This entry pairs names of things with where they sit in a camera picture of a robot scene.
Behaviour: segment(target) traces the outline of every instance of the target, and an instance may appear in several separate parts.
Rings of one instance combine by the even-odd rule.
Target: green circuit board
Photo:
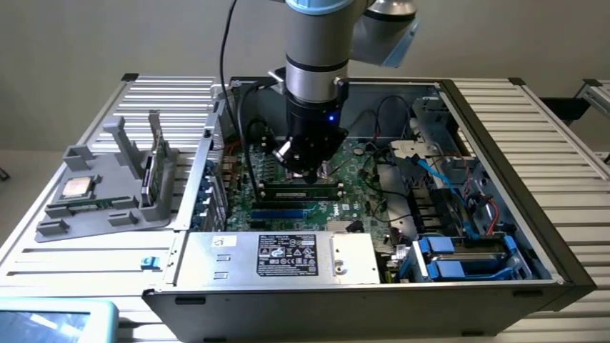
[[[337,222],[352,222],[360,220],[364,224],[364,232],[370,234],[374,245],[380,244],[384,235],[388,233],[388,225],[370,217],[369,211],[365,210],[368,202],[373,209],[381,201],[381,196],[372,191],[361,181],[357,171],[360,170],[370,152],[365,151],[361,156],[354,154],[354,148],[364,151],[364,144],[354,140],[346,140],[341,145],[337,153],[321,166],[317,172],[317,184],[341,183],[341,195],[337,201],[302,202],[305,216],[297,219],[252,219],[253,193],[250,182],[244,182],[246,178],[246,168],[242,151],[234,150],[233,156],[224,160],[224,184],[228,195],[229,218],[226,220],[226,231],[324,231],[328,225],[333,227]],[[298,175],[286,172],[285,169],[274,162],[272,156],[257,149],[250,149],[250,160],[257,182],[265,184],[304,184]],[[372,162],[368,162],[366,171],[372,171]],[[376,214],[378,219],[386,220],[386,212]],[[264,222],[264,228],[250,228],[250,223]]]

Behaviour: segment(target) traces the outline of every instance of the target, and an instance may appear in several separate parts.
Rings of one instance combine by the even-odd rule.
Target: robotic arm
[[[349,59],[396,67],[417,22],[412,0],[285,0],[288,135],[274,158],[308,183],[348,135],[338,126]]]

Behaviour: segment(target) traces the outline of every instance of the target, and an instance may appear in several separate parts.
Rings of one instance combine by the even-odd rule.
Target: blue ram slot
[[[301,219],[306,217],[306,211],[253,211],[252,219]]]

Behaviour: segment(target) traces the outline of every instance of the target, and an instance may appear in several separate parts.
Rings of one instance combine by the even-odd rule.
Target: cpu processor
[[[93,187],[93,177],[74,177],[65,182],[59,200],[83,198]]]

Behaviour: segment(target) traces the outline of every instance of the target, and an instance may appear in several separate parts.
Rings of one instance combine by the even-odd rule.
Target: capacitor
[[[364,155],[364,149],[362,148],[353,148],[350,151],[354,156],[362,156]]]

